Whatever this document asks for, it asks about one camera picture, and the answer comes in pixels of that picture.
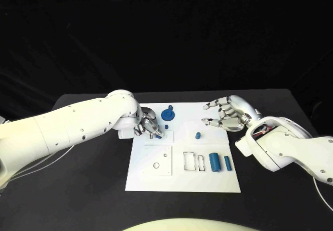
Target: gray tabletop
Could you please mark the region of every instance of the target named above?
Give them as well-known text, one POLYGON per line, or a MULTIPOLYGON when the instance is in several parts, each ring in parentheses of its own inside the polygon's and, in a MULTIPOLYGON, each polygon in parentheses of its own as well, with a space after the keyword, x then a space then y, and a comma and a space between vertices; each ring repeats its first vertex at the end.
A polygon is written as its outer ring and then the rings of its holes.
MULTIPOLYGON (((208 102, 231 94, 244 97, 266 116, 290 118, 316 135, 284 89, 136 93, 134 97, 140 103, 208 102)), ((104 96, 64 95, 54 109, 104 96)), ((264 231, 331 227, 332 213, 310 175, 296 164, 271 172, 253 156, 244 157, 234 145, 244 134, 228 133, 241 193, 127 192, 133 140, 120 140, 113 130, 9 184, 0 197, 0 230, 117 231, 166 218, 221 220, 264 231)), ((329 200, 332 186, 320 183, 319 187, 329 200)))

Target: blue object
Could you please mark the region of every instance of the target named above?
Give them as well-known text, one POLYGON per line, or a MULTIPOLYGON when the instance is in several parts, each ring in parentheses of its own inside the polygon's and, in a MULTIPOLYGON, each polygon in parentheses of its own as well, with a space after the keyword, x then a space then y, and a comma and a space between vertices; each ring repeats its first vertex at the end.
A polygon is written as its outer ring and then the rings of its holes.
POLYGON ((220 160, 218 153, 209 154, 209 161, 211 161, 212 172, 221 172, 222 169, 221 169, 221 160, 220 160))
POLYGON ((231 161, 230 161, 230 157, 228 157, 228 156, 225 156, 225 157, 224 157, 224 160, 225 160, 227 170, 228 170, 228 171, 231 171, 232 169, 231 169, 231 161))
POLYGON ((169 105, 169 108, 162 112, 162 119, 165 121, 170 121, 175 118, 175 112, 173 112, 173 107, 169 105))
POLYGON ((199 139, 199 138, 201 138, 201 135, 202 135, 202 134, 198 132, 198 133, 196 133, 196 139, 199 139))

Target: table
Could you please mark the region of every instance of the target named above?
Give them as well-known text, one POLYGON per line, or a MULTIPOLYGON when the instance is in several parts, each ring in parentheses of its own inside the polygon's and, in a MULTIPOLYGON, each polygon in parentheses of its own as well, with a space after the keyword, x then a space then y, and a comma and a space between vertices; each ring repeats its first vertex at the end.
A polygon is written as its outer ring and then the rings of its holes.
MULTIPOLYGON (((134 97, 142 103, 209 102, 231 94, 245 98, 266 116, 290 118, 316 135, 286 89, 136 93, 134 97)), ((104 96, 64 95, 54 109, 104 96)), ((120 140, 113 130, 9 184, 0 197, 0 229, 119 231, 166 218, 221 220, 266 231, 332 226, 310 175, 296 164, 271 172, 253 156, 244 157, 234 145, 244 134, 228 133, 241 193, 127 192, 132 139, 120 140)), ((332 186, 319 183, 319 187, 333 204, 332 186)))

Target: robotic hand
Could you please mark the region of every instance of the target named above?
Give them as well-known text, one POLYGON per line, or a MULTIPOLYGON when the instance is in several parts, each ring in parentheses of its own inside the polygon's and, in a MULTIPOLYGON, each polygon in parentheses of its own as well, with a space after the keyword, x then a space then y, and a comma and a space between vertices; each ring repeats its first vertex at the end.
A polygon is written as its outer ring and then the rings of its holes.
POLYGON ((111 128, 119 130, 120 139, 143 132, 150 138, 163 136, 155 111, 140 107, 127 90, 0 125, 0 189, 29 163, 106 134, 111 128))
POLYGON ((287 118, 264 117, 237 95, 209 102, 204 109, 215 106, 220 106, 221 119, 204 118, 202 122, 227 131, 248 127, 245 136, 237 141, 245 156, 254 155, 271 171, 296 162, 319 181, 333 185, 333 137, 313 138, 287 118))

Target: white cable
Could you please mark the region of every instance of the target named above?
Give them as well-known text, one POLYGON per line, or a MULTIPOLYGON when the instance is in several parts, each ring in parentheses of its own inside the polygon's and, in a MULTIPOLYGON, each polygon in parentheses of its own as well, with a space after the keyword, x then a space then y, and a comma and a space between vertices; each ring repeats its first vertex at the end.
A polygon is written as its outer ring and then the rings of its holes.
POLYGON ((71 151, 71 149, 74 148, 74 146, 72 146, 72 147, 70 148, 70 150, 61 155, 61 157, 59 157, 55 161, 52 161, 45 167, 42 167, 42 168, 36 169, 35 171, 32 171, 32 172, 23 174, 22 176, 15 177, 15 178, 10 179, 8 182, 10 182, 10 181, 16 180, 18 178, 21 178, 21 177, 23 177, 23 176, 26 176, 26 175, 29 175, 29 174, 38 172, 39 170, 45 169, 51 164, 54 164, 54 163, 64 157, 64 155, 71 151))
POLYGON ((333 208, 331 207, 329 203, 326 202, 326 200, 325 200, 325 198, 323 198, 323 195, 322 195, 322 193, 320 193, 320 191, 319 191, 316 179, 315 179, 315 186, 316 186, 318 193, 319 193, 319 195, 320 195, 320 197, 322 197, 322 199, 323 199, 325 204, 328 205, 328 207, 329 207, 329 208, 332 209, 332 211, 333 211, 333 208))
POLYGON ((16 177, 19 174, 22 174, 25 171, 31 170, 34 167, 36 167, 39 164, 42 164, 58 152, 52 153, 47 158, 44 158, 35 165, 32 165, 29 168, 26 168, 23 171, 18 172, 13 177, 16 177))

